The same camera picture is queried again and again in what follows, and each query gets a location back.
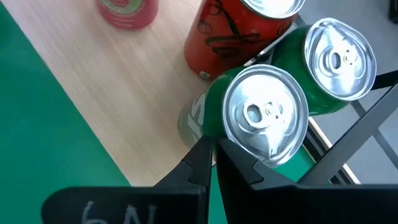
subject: gray floor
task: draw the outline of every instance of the gray floor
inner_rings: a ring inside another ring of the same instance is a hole
[[[398,70],[398,25],[387,19],[389,0],[306,0],[300,16],[307,24],[333,17],[354,27],[367,38],[377,59],[377,73]],[[316,116],[332,143],[335,143],[364,112],[385,94],[387,89],[370,92],[347,108],[328,115]],[[398,169],[386,155],[392,152],[398,161],[398,111],[379,128],[348,161],[348,165],[364,184],[398,183]]]

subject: white marking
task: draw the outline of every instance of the white marking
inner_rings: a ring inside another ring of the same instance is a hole
[[[149,206],[149,219],[147,224],[153,224],[155,220],[155,212],[156,212],[156,206]],[[140,220],[138,219],[138,214],[136,208],[133,206],[129,205],[127,210],[126,210],[126,216],[124,218],[123,224],[131,224],[131,220],[133,220],[133,224],[141,224]]]
[[[182,127],[182,119],[183,119],[183,116],[181,114],[181,116],[180,116],[180,127]]]
[[[327,150],[329,150],[333,145],[329,141],[329,139],[326,137],[325,133],[323,133],[323,131],[321,130],[321,128],[319,127],[317,122],[315,122],[315,120],[313,118],[310,118],[309,122],[310,122],[310,125],[312,125],[315,128],[315,130],[317,130],[317,133],[322,138],[323,142],[328,146]],[[349,168],[349,166],[347,166],[347,164],[344,164],[343,168],[347,172],[347,174],[351,177],[351,179],[353,180],[353,182],[355,184],[361,184],[359,179],[355,176],[354,172]]]
[[[196,122],[192,119],[191,115],[188,115],[188,126],[191,128],[191,130],[194,133],[194,134],[192,134],[192,136],[195,138],[196,141],[198,141],[202,135],[201,130],[200,130],[199,125],[197,125]]]
[[[113,20],[115,21],[119,21],[119,22],[134,22],[134,19],[121,19],[119,17],[111,17]]]
[[[199,76],[201,76],[202,78],[210,78],[211,75],[207,72],[200,72]]]
[[[118,26],[132,27],[132,24],[121,24],[121,23],[118,23],[118,22],[115,22],[114,24],[118,25]]]
[[[191,114],[195,117],[196,113],[199,110],[199,119],[198,123],[200,126],[203,126],[203,120],[205,119],[205,103],[206,103],[206,93],[200,95],[195,102],[193,102]]]
[[[83,211],[83,216],[81,218],[81,224],[108,224],[104,220],[100,219],[92,219],[92,220],[87,220],[88,217],[88,212],[90,211],[90,208],[94,205],[93,201],[89,201]]]

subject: pink can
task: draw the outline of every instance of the pink can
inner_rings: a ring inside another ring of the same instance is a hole
[[[159,0],[96,0],[99,12],[121,29],[141,29],[156,17]]]

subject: red can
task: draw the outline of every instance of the red can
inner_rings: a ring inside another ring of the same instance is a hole
[[[99,12],[122,29],[141,29],[156,17],[159,0],[96,0]]]
[[[292,25],[305,0],[203,0],[184,47],[189,67],[214,79],[243,65]]]

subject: can rim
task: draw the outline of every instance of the can rim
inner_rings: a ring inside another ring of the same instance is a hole
[[[370,82],[367,82],[367,85],[363,87],[363,91],[361,94],[358,95],[354,95],[354,96],[347,96],[347,97],[340,97],[340,96],[336,96],[332,93],[330,93],[330,91],[328,91],[318,80],[318,78],[315,76],[315,74],[311,71],[309,64],[307,62],[307,54],[305,51],[306,46],[308,45],[308,38],[309,38],[309,33],[313,32],[322,22],[335,22],[335,23],[339,23],[340,25],[343,25],[346,29],[348,29],[350,32],[352,32],[353,34],[355,34],[355,36],[361,41],[361,43],[363,43],[364,45],[368,46],[368,50],[369,50],[369,54],[371,55],[371,58],[373,58],[375,64],[374,64],[374,72],[372,72],[371,76],[369,77],[369,79],[371,80]],[[358,100],[362,97],[364,97],[366,94],[368,94],[371,91],[371,88],[374,84],[375,78],[376,78],[376,72],[377,72],[377,63],[376,63],[376,58],[374,55],[374,52],[370,46],[370,43],[366,40],[366,38],[364,37],[364,35],[362,35],[359,31],[357,31],[356,29],[350,27],[349,25],[345,24],[344,22],[341,22],[337,19],[334,18],[323,18],[320,19],[318,21],[316,21],[316,23],[314,23],[312,26],[310,26],[310,28],[306,31],[305,33],[305,38],[303,40],[303,44],[302,44],[302,52],[303,52],[303,62],[305,64],[305,67],[307,69],[307,71],[311,74],[311,77],[315,80],[315,82],[317,83],[317,86],[319,86],[321,88],[321,90],[326,93],[327,95],[333,97],[334,99],[340,100],[340,101],[346,101],[346,102],[351,102],[354,100]]]
[[[262,16],[262,17],[270,18],[270,19],[286,19],[286,18],[290,18],[290,17],[294,16],[296,13],[298,13],[299,10],[303,7],[303,5],[305,3],[305,0],[295,0],[295,4],[294,4],[295,7],[293,7],[293,10],[289,11],[289,13],[283,14],[281,16],[271,16],[271,15],[268,15],[268,14],[264,14],[264,13],[256,10],[255,8],[253,8],[248,3],[248,1],[250,1],[250,0],[240,0],[240,1],[241,1],[242,4],[244,4],[252,12],[254,12],[254,13],[256,13],[256,14]]]
[[[295,136],[296,139],[295,143],[290,147],[290,149],[285,150],[284,153],[281,153],[280,155],[272,159],[259,158],[258,155],[255,155],[255,153],[247,149],[246,146],[234,135],[230,122],[228,120],[228,106],[229,106],[228,100],[235,87],[241,83],[241,80],[250,77],[251,75],[258,75],[260,74],[258,71],[264,71],[264,70],[268,71],[271,70],[272,73],[270,72],[269,75],[274,76],[279,80],[281,80],[289,88],[289,90],[292,91],[297,103],[297,114],[299,115],[299,121],[297,122],[298,128],[296,129],[296,133],[298,134],[296,134]],[[301,86],[295,80],[295,78],[292,75],[290,75],[288,72],[272,65],[257,64],[257,65],[251,65],[250,67],[247,67],[244,70],[242,70],[235,77],[235,79],[229,84],[223,98],[222,110],[223,110],[222,112],[223,126],[227,137],[236,144],[238,144],[239,146],[241,146],[243,149],[245,149],[248,153],[254,155],[256,158],[267,164],[269,167],[277,167],[279,165],[286,163],[289,159],[291,159],[294,156],[294,154],[300,149],[304,137],[307,133],[308,120],[309,120],[308,103]]]

